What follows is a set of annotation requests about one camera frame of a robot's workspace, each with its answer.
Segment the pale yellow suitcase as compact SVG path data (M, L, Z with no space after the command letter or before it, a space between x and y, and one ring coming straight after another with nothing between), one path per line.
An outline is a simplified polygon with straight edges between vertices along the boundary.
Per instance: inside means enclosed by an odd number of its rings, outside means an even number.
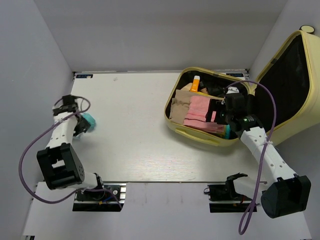
M316 35L302 30L290 35L251 84L201 67L188 67L180 73L164 108L167 126L199 143L233 145L234 134L213 134L174 119L177 93L191 84L195 76L199 76L215 100L221 100L224 88L235 83L245 97L248 112L262 122L275 145L320 122L320 39Z

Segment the pink striped towel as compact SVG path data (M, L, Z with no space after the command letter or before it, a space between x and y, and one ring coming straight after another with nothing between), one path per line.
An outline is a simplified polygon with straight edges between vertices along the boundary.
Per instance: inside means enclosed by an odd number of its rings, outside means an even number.
M211 134L225 131L225 126L223 124L206 122L205 115L208 110L210 99L211 98L202 95L192 96L183 125Z

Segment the teal cat-ear headphones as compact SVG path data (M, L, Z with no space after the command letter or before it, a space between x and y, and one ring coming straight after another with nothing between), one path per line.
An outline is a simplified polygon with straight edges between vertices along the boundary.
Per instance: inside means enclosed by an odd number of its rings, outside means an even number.
M96 127L96 120L89 113L82 113L77 116L77 120L73 133L74 138L79 138L82 134L92 132Z

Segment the teal garment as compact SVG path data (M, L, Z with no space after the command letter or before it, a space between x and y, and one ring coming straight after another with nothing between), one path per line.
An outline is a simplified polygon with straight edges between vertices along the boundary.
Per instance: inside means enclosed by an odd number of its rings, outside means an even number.
M233 140L233 139L236 139L236 138L237 138L236 133L231 130L230 125L226 125L226 126L225 126L224 138L225 138L226 140Z

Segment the orange tube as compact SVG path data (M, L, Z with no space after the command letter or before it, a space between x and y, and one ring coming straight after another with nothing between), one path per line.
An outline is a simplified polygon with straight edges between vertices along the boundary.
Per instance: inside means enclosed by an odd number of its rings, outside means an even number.
M193 93L198 92L199 85L200 85L200 76L195 75L189 91Z

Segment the beige cosmetic tube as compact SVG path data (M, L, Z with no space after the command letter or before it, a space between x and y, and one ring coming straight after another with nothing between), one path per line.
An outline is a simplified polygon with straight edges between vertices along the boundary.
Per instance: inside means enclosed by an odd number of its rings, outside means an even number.
M190 83L188 83L187 85L185 85L184 87L182 87L180 90L181 91L190 91L190 89L192 88L192 83L190 82Z

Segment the beige garment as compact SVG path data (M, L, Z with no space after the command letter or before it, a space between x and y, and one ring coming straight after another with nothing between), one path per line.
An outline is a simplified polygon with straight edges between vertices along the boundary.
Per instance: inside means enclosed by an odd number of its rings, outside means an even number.
M183 125L184 119L188 113L191 97L196 96L194 92L179 90L175 91L170 105L169 119L176 124Z

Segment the small beige bottle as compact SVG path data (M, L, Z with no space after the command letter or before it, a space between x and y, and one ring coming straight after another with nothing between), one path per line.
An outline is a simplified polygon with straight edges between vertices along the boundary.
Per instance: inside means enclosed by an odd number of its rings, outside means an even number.
M206 88L206 86L203 84L203 82L200 82L198 85L198 91L201 93L204 93L206 95L209 95L208 89Z

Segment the yellow garment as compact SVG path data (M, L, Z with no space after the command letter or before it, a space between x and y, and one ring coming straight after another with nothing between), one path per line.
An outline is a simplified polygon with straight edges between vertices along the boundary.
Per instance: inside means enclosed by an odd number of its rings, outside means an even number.
M222 131L222 132L216 132L214 133L215 136L224 139L226 137L226 131Z

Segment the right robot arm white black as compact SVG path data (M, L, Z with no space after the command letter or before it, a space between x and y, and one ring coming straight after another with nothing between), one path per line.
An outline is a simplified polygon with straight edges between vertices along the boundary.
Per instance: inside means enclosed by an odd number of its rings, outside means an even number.
M277 107L274 98L270 98L268 107L259 107L270 120L263 121L260 113L251 110L250 98L242 93L228 92L223 100L211 100L206 117L213 117L219 124L228 125L231 132L249 149L259 163L258 173L264 175L267 182L265 190L259 191L255 185L253 195L244 193L244 187L235 180L246 177L245 173L236 173L226 178L223 184L211 184L204 189L209 196L212 213L245 212L246 207L261 205L272 219L302 212L307 208L311 190L311 181L305 175L299 176L290 168L274 145L270 142L270 133L265 127L273 129L277 119Z

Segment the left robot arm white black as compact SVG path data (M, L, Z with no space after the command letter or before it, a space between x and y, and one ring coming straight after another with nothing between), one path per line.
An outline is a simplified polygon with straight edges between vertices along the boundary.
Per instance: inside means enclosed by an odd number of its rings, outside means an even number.
M88 189L94 199L105 196L106 187L97 173L86 172L72 142L90 131L94 125L85 118L78 104L79 96L65 95L62 105L53 107L54 127L45 149L36 154L42 175L49 189Z

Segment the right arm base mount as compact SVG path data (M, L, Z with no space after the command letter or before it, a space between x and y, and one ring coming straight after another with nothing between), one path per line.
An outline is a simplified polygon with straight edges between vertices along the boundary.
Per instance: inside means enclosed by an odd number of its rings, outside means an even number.
M252 199L230 190L224 184L209 184L203 194L208 196L210 213L244 213Z

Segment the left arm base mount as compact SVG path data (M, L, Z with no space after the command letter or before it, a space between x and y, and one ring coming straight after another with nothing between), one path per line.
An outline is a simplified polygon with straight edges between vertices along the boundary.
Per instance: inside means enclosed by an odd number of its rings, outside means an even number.
M73 201L73 212L120 212L126 199L126 183L107 183L102 191L81 191Z

